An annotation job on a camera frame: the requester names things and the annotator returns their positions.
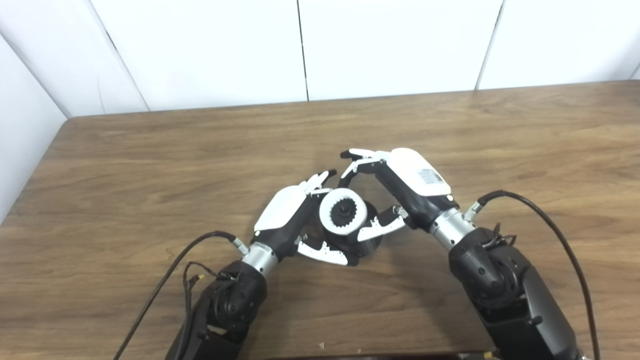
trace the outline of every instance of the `wire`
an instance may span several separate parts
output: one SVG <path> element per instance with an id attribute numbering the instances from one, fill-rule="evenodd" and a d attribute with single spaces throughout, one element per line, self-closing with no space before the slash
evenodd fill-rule
<path id="1" fill-rule="evenodd" d="M 184 326 L 182 327 L 182 332 L 180 334 L 180 341 L 178 342 L 178 348 L 175 351 L 175 360 L 182 359 L 182 354 L 186 350 L 186 346 L 189 341 L 189 335 L 191 334 L 191 291 L 193 290 L 196 282 L 204 277 L 204 275 L 194 275 L 189 281 L 187 281 L 187 271 L 189 270 L 189 266 L 195 263 L 195 261 L 190 261 L 184 268 L 184 272 L 182 273 L 182 281 L 184 284 L 185 319 Z"/>
<path id="2" fill-rule="evenodd" d="M 133 334 L 138 329 L 138 326 L 140 326 L 140 323 L 142 322 L 142 319 L 145 317 L 147 311 L 151 307 L 151 304 L 153 304 L 153 302 L 156 299 L 158 293 L 160 292 L 160 290 L 162 289 L 162 287 L 164 286 L 166 281 L 169 279 L 169 276 L 171 276 L 171 274 L 173 273 L 175 268 L 178 267 L 178 264 L 180 263 L 182 258 L 184 258 L 184 256 L 195 245 L 198 245 L 198 243 L 200 243 L 202 240 L 205 240 L 205 239 L 208 239 L 208 238 L 213 238 L 213 237 L 226 238 L 231 243 L 236 239 L 235 235 L 231 235 L 231 234 L 226 233 L 224 231 L 213 231 L 211 233 L 203 234 L 203 235 L 199 236 L 198 238 L 196 238 L 195 240 L 193 240 L 191 243 L 189 243 L 189 245 L 187 245 L 184 248 L 184 250 L 180 254 L 178 254 L 178 256 L 175 258 L 175 260 L 173 261 L 171 266 L 169 266 L 169 269 L 166 271 L 166 274 L 163 276 L 162 279 L 160 279 L 160 282 L 158 283 L 156 288 L 151 292 L 151 295 L 149 296 L 149 299 L 147 300 L 145 305 L 142 307 L 142 310 L 140 311 L 140 314 L 138 315 L 136 320 L 133 321 L 133 325 L 131 326 L 131 330 L 129 330 L 129 333 L 124 338 L 122 344 L 120 345 L 120 348 L 118 349 L 118 352 L 116 352 L 115 356 L 113 356 L 113 360 L 118 360 L 120 358 L 120 356 L 122 356 L 122 353 L 127 348 L 127 345 L 131 341 L 131 338 L 133 337 Z"/>
<path id="3" fill-rule="evenodd" d="M 485 206 L 487 202 L 499 197 L 510 197 L 512 199 L 516 199 L 522 202 L 526 206 L 529 206 L 533 211 L 536 212 L 536 214 L 538 214 L 542 218 L 542 220 L 545 221 L 545 223 L 547 223 L 547 225 L 551 228 L 551 230 L 553 230 L 553 232 L 558 237 L 558 240 L 560 240 L 560 243 L 562 243 L 562 246 L 564 247 L 564 251 L 566 251 L 566 254 L 569 256 L 569 260 L 571 260 L 571 264 L 573 265 L 573 268 L 575 269 L 575 273 L 578 276 L 578 280 L 580 281 L 580 287 L 582 288 L 582 294 L 584 295 L 584 305 L 587 308 L 587 319 L 589 320 L 589 331 L 591 333 L 591 344 L 593 346 L 593 359 L 600 360 L 600 345 L 598 344 L 598 333 L 596 332 L 596 320 L 595 320 L 595 316 L 593 315 L 593 303 L 591 301 L 591 293 L 589 292 L 589 286 L 587 285 L 587 280 L 584 277 L 584 273 L 582 272 L 580 263 L 578 263 L 578 259 L 575 257 L 573 250 L 569 246 L 569 242 L 564 237 L 564 235 L 562 234 L 562 231 L 560 231 L 556 223 L 554 223 L 553 220 L 551 220 L 551 218 L 544 211 L 542 211 L 542 209 L 540 209 L 531 200 L 525 198 L 524 196 L 521 196 L 512 192 L 507 192 L 504 190 L 497 190 L 478 198 L 477 202 L 480 205 Z"/>

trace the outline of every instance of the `white wall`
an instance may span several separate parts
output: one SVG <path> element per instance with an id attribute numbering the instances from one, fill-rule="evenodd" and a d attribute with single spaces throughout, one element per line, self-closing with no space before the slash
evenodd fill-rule
<path id="1" fill-rule="evenodd" d="M 0 33 L 66 116 L 148 110 L 89 0 L 0 0 Z"/>
<path id="2" fill-rule="evenodd" d="M 151 110 L 306 101 L 296 0 L 93 0 Z"/>
<path id="3" fill-rule="evenodd" d="M 0 37 L 0 224 L 65 120 Z"/>
<path id="4" fill-rule="evenodd" d="M 640 1 L 506 0 L 480 88 L 629 79 Z"/>
<path id="5" fill-rule="evenodd" d="M 300 0 L 310 100 L 473 90 L 502 0 Z"/>

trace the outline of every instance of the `metal connector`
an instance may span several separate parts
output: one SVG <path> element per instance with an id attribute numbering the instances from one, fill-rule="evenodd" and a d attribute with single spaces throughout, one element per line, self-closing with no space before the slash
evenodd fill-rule
<path id="1" fill-rule="evenodd" d="M 249 254 L 249 248 L 242 241 L 240 241 L 239 238 L 235 238 L 235 240 L 231 243 L 238 249 L 239 252 L 242 253 L 243 256 Z"/>
<path id="2" fill-rule="evenodd" d="M 480 205 L 480 203 L 476 201 L 473 205 L 471 205 L 469 210 L 467 210 L 467 212 L 462 215 L 462 218 L 467 222 L 473 222 L 474 218 L 476 217 L 476 215 L 478 215 L 480 210 L 483 209 L 483 207 L 484 206 Z"/>

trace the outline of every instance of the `label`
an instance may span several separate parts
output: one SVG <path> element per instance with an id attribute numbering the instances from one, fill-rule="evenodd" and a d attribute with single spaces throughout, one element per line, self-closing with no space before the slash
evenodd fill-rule
<path id="1" fill-rule="evenodd" d="M 444 180 L 438 175 L 436 170 L 432 168 L 422 168 L 417 170 L 418 175 L 425 184 L 445 184 Z"/>

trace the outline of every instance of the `spur gear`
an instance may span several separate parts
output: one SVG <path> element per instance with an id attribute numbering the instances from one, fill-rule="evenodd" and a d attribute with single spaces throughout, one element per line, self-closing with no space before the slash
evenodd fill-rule
<path id="1" fill-rule="evenodd" d="M 348 235 L 367 220 L 367 206 L 353 190 L 338 188 L 326 194 L 319 209 L 320 222 L 331 233 Z"/>

